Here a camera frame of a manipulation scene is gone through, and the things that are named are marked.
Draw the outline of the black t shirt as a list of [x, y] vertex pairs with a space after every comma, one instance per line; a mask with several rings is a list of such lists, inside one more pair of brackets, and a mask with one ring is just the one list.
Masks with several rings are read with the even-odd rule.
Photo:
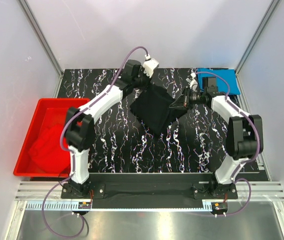
[[186, 109], [169, 108], [174, 101], [165, 88], [151, 84], [130, 105], [130, 110], [154, 135], [159, 136], [170, 123], [187, 113]]

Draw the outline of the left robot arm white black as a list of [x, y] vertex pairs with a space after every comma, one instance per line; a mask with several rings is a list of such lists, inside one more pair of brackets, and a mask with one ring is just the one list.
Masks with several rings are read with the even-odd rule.
[[79, 198], [89, 194], [88, 152], [95, 140], [97, 120], [134, 89], [142, 89], [151, 82], [159, 63], [148, 57], [143, 63], [129, 59], [119, 69], [112, 83], [88, 103], [70, 107], [60, 137], [60, 146], [70, 154], [70, 174], [67, 179], [72, 192]]

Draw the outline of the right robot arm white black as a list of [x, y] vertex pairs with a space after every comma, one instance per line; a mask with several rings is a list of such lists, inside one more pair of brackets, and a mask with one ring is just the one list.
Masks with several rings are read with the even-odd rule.
[[198, 78], [192, 73], [181, 95], [170, 104], [171, 109], [188, 110], [194, 105], [206, 105], [217, 112], [227, 123], [226, 153], [221, 166], [212, 174], [204, 197], [223, 199], [235, 190], [236, 176], [245, 164], [255, 161], [263, 151], [263, 122], [260, 115], [252, 115], [235, 105], [229, 92], [217, 86], [219, 76], [210, 74], [203, 79], [203, 89], [198, 88]]

